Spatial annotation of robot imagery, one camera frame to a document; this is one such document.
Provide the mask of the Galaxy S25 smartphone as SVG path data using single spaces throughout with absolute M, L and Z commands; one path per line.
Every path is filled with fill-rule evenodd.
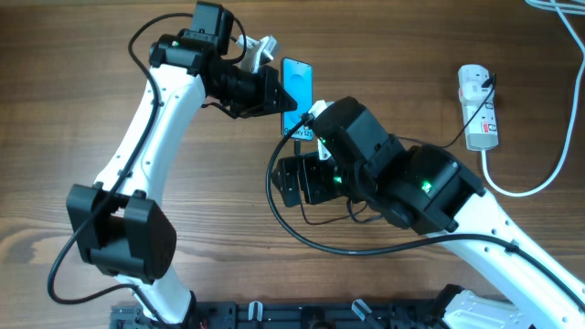
M 287 134 L 313 106 L 313 67 L 293 58 L 283 58 L 282 86 L 296 101 L 297 108 L 282 114 L 282 134 Z

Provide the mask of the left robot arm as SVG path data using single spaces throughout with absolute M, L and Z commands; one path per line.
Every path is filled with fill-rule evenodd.
M 188 28 L 162 35 L 141 65 L 140 105 L 110 162 L 91 186 L 75 185 L 66 208 L 70 246 L 133 292 L 153 328 L 202 328 L 197 300 L 172 267 L 176 231 L 161 209 L 165 181 L 199 109 L 233 119 L 292 111 L 296 101 L 272 66 L 275 37 L 234 37 L 238 19 L 198 2 Z

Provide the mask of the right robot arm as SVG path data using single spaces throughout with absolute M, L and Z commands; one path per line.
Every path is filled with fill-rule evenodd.
M 435 145 L 405 148 L 352 97 L 317 102 L 302 116 L 330 156 L 273 153 L 268 193 L 284 204 L 321 204 L 344 196 L 365 202 L 389 224 L 417 233 L 416 247 L 434 244 L 475 268 L 508 300 L 504 313 L 538 328 L 581 328 L 584 285 L 530 238 L 481 180 Z

